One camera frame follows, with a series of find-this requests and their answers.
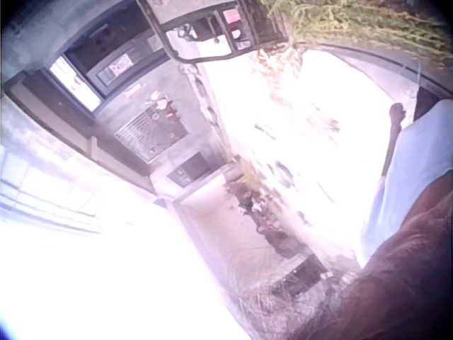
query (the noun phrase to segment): grass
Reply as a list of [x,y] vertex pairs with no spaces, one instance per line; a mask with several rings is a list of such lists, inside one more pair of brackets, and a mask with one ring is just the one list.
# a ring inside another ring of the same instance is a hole
[[403,0],[261,0],[283,13],[295,42],[346,43],[404,50],[453,69],[451,30],[436,18],[409,14]]

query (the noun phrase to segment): metal grille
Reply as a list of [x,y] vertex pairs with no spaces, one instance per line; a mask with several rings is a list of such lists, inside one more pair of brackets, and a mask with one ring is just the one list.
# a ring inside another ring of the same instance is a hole
[[164,150],[187,135],[170,106],[148,108],[115,133],[115,137],[141,160],[150,163]]
[[207,174],[210,169],[205,158],[198,152],[171,172],[168,177],[181,188],[185,188],[201,176]]

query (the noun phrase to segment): hair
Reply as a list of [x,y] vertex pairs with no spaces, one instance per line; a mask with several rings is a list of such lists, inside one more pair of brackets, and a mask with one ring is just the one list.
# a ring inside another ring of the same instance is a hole
[[453,192],[384,242],[291,340],[453,339]]

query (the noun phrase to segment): overexposed ground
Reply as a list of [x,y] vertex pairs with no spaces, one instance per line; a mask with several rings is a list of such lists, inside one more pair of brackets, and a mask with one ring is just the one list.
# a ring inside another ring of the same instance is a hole
[[[198,49],[201,55],[227,52],[211,42]],[[270,99],[247,55],[203,66],[231,147],[265,174],[267,187],[283,195],[281,218],[287,227],[317,254],[353,258],[384,163],[391,98],[368,76],[326,52],[306,52],[299,78],[284,78],[281,86],[296,110]],[[338,121],[333,141],[307,122],[319,113]],[[267,125],[275,139],[254,128],[256,123]],[[267,164],[276,160],[292,172],[296,189],[284,188],[269,172]],[[310,225],[296,217],[297,210]]]

